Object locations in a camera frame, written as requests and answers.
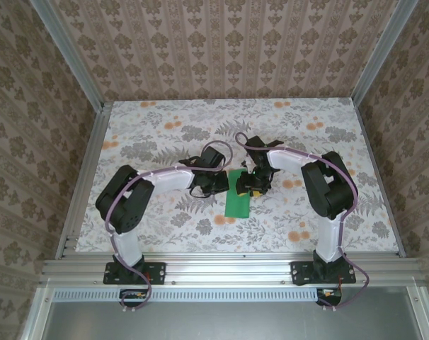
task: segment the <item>cable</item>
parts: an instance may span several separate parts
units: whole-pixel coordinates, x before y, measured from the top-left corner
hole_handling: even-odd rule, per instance
[[[123,195],[128,191],[128,189],[130,189],[136,182],[138,182],[138,180],[146,177],[146,176],[153,176],[155,174],[162,174],[162,173],[166,173],[168,171],[175,171],[175,170],[199,170],[199,171],[213,171],[213,172],[217,172],[217,171],[221,171],[223,168],[225,168],[226,166],[229,166],[232,159],[234,158],[234,150],[231,148],[230,144],[227,142],[224,142],[223,140],[213,140],[209,143],[207,143],[203,149],[202,152],[205,151],[207,149],[207,147],[209,147],[211,144],[223,144],[225,146],[227,146],[229,148],[229,152],[230,152],[230,158],[229,160],[221,165],[218,166],[216,168],[201,168],[198,166],[173,166],[173,167],[169,167],[169,168],[164,168],[164,169],[159,169],[159,170],[155,170],[155,171],[147,171],[144,172],[142,174],[139,174],[138,176],[134,177],[130,182],[127,183],[127,185],[125,187],[122,188],[122,190],[118,193],[117,197],[115,197],[113,204],[109,207],[108,213],[106,214],[106,219],[105,219],[105,229],[106,231],[109,233],[110,236],[110,243],[112,244],[113,248],[114,248],[114,254],[115,257],[117,258],[117,260],[122,264],[122,266],[124,266],[126,269],[128,269],[129,271],[135,273],[136,275],[138,275],[146,284],[147,284],[147,296],[145,297],[144,301],[142,301],[142,303],[137,306],[135,309],[139,309],[145,306],[145,304],[149,301],[150,297],[151,297],[151,283],[150,281],[145,277],[144,274],[142,274],[140,271],[134,269],[133,267],[131,267],[130,265],[128,265],[125,260],[121,257],[117,245],[115,244],[115,240],[114,240],[114,229],[111,229],[109,222],[110,222],[110,218],[112,217],[113,211],[115,209],[115,207],[117,206],[117,204],[120,202],[120,199],[123,197]],[[125,306],[124,304],[124,300],[125,300],[125,296],[122,297],[120,304],[122,305],[123,309],[126,310],[127,306]]]
[[[342,250],[343,224],[344,224],[345,218],[349,214],[351,214],[351,212],[354,211],[354,209],[356,209],[356,205],[358,205],[358,197],[357,197],[358,193],[356,192],[355,184],[350,179],[350,177],[347,176],[347,174],[345,174],[338,166],[336,166],[335,164],[331,163],[330,161],[327,161],[326,159],[324,159],[322,157],[316,156],[314,154],[310,154],[308,152],[304,152],[304,151],[300,151],[300,150],[297,150],[297,149],[293,149],[291,147],[250,147],[250,146],[245,145],[244,143],[240,142],[239,141],[239,136],[245,137],[246,140],[248,139],[248,136],[245,133],[243,133],[243,132],[237,132],[235,134],[235,141],[236,141],[236,143],[238,143],[241,147],[243,147],[245,149],[257,150],[257,151],[284,150],[284,151],[290,151],[290,152],[293,152],[295,154],[299,154],[301,156],[309,157],[309,158],[315,159],[317,161],[323,162],[327,166],[329,166],[332,169],[336,170],[338,172],[338,174],[341,175],[345,179],[345,181],[347,182],[347,184],[350,186],[351,191],[353,192],[353,205],[341,217],[341,221],[339,223],[338,249],[339,249],[339,252],[341,253],[342,257],[345,259],[345,261],[347,261],[348,264],[350,264],[351,266],[353,266],[354,268],[356,268],[357,270],[359,270],[365,276],[365,282],[364,282],[363,287],[360,289],[359,292],[357,292],[357,294],[355,296],[353,296],[351,299],[349,299],[349,301],[343,302],[343,303],[341,303],[341,304],[339,304],[339,305],[337,305],[335,307],[332,304],[330,304],[329,302],[327,302],[325,300],[322,300],[322,299],[319,299],[324,304],[326,304],[328,307],[330,307],[332,310],[336,310],[338,308],[342,308],[342,307],[345,307],[345,306],[349,305],[351,302],[353,302],[354,300],[356,300],[364,292],[365,288],[369,285],[369,282],[370,282],[370,278],[369,278],[368,274],[362,268],[360,268],[357,264],[353,263],[350,259],[348,259],[347,256],[344,254],[344,252]]]

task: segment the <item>green block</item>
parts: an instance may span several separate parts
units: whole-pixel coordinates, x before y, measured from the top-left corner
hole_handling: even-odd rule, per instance
[[[246,169],[237,169],[229,172],[229,191],[227,191],[225,217],[249,218],[249,194],[236,194],[236,180]]]

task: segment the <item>floral tablecloth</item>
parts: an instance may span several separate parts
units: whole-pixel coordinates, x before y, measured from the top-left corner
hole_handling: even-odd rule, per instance
[[[210,140],[225,140],[234,148],[229,168],[238,169],[246,153],[234,141],[237,131],[314,154],[337,151],[359,190],[359,206],[345,225],[345,249],[398,250],[349,98],[114,103],[76,250],[112,251],[95,200],[120,166],[160,169],[199,155]],[[249,219],[224,217],[226,193],[207,199],[188,191],[161,194],[149,202],[138,242],[143,251],[157,252],[312,251],[317,219],[303,178],[280,171],[272,185],[265,196],[251,198]]]

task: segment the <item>patterned wallpaper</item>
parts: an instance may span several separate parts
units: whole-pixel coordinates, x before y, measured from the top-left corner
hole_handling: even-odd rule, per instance
[[[419,1],[360,112],[404,245],[429,287],[429,1]]]
[[[54,257],[93,110],[28,1],[0,0],[0,339]]]
[[[346,97],[397,0],[51,0],[106,101]]]

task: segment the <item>purple cable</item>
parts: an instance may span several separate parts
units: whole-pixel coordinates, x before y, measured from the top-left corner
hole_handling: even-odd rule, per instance
[[[350,259],[347,258],[347,256],[343,253],[342,250],[342,238],[343,238],[343,223],[345,221],[345,218],[351,214],[352,211],[354,211],[354,209],[356,209],[356,205],[358,205],[358,193],[356,192],[356,187],[355,184],[353,183],[353,181],[350,179],[350,177],[347,176],[347,174],[345,174],[338,166],[336,166],[335,164],[331,163],[330,161],[327,161],[326,159],[316,156],[314,154],[310,154],[304,151],[300,151],[297,149],[293,149],[291,147],[249,147],[248,145],[245,145],[243,143],[241,143],[239,141],[239,136],[243,136],[246,139],[248,139],[248,136],[246,136],[246,134],[242,133],[242,132],[237,132],[235,134],[235,141],[243,148],[245,149],[249,149],[249,150],[258,150],[258,151],[270,151],[270,150],[284,150],[284,151],[290,151],[293,152],[295,154],[299,154],[301,156],[305,156],[305,157],[309,157],[312,159],[316,159],[317,161],[323,162],[324,164],[328,165],[329,167],[331,167],[332,169],[336,170],[338,172],[339,175],[341,175],[345,181],[348,183],[348,185],[351,188],[351,191],[353,192],[353,205],[351,206],[350,209],[348,209],[345,214],[342,215],[341,217],[341,221],[339,223],[339,238],[338,238],[338,249],[339,252],[341,253],[342,257],[353,267],[355,267],[357,270],[359,270],[364,276],[365,276],[365,283],[363,285],[363,287],[360,289],[359,292],[357,292],[357,294],[352,297],[351,299],[349,299],[349,301],[341,303],[337,306],[333,306],[332,304],[330,304],[329,302],[322,300],[319,298],[320,301],[322,301],[324,304],[326,304],[328,307],[330,307],[331,309],[337,309],[337,308],[342,308],[345,307],[347,305],[349,305],[350,303],[352,303],[354,300],[356,300],[361,294],[362,292],[365,290],[365,288],[369,285],[370,282],[370,278],[368,276],[368,274],[362,269],[360,268],[358,265],[356,265],[355,263],[353,263]]]
[[[111,216],[113,214],[113,211],[114,211],[115,207],[117,206],[117,204],[120,202],[120,199],[128,191],[128,189],[131,188],[131,186],[133,186],[138,180],[142,179],[143,177],[151,176],[151,175],[154,175],[154,174],[162,174],[162,173],[165,173],[165,172],[168,172],[168,171],[175,171],[175,170],[191,170],[191,171],[192,170],[199,170],[199,171],[213,171],[213,172],[217,172],[217,171],[221,171],[226,166],[230,165],[232,159],[234,158],[234,150],[231,148],[231,146],[230,146],[229,143],[224,142],[223,140],[213,140],[213,141],[207,143],[203,147],[202,152],[205,151],[205,149],[207,149],[208,146],[210,146],[211,144],[214,144],[214,143],[220,143],[220,144],[226,145],[229,148],[230,158],[222,166],[218,166],[217,168],[201,168],[201,167],[196,167],[196,166],[183,166],[182,165],[182,166],[172,166],[172,167],[169,167],[169,168],[159,169],[159,170],[155,170],[155,171],[144,172],[144,173],[139,174],[138,176],[134,177],[130,182],[128,182],[127,185],[118,193],[117,197],[113,201],[113,204],[109,207],[109,210],[108,210],[108,213],[106,214],[106,219],[105,219],[105,228],[106,228],[106,231],[109,233],[110,243],[113,245],[115,257],[122,264],[122,266],[124,266],[129,271],[137,274],[147,284],[147,296],[145,297],[144,301],[142,301],[142,303],[139,306],[137,306],[137,308],[135,308],[135,309],[139,309],[139,308],[144,307],[145,304],[150,299],[150,297],[151,297],[151,283],[145,277],[144,274],[142,274],[140,271],[134,269],[133,267],[129,266],[125,262],[125,260],[120,256],[120,254],[118,252],[117,245],[115,244],[114,237],[113,237],[114,230],[111,229],[110,226],[109,226],[110,218],[111,218]],[[129,294],[131,294],[131,292],[125,293],[122,296],[122,299],[120,301],[120,304],[122,305],[122,307],[123,307],[124,310],[127,309],[127,306],[125,306],[125,296],[129,295]]]

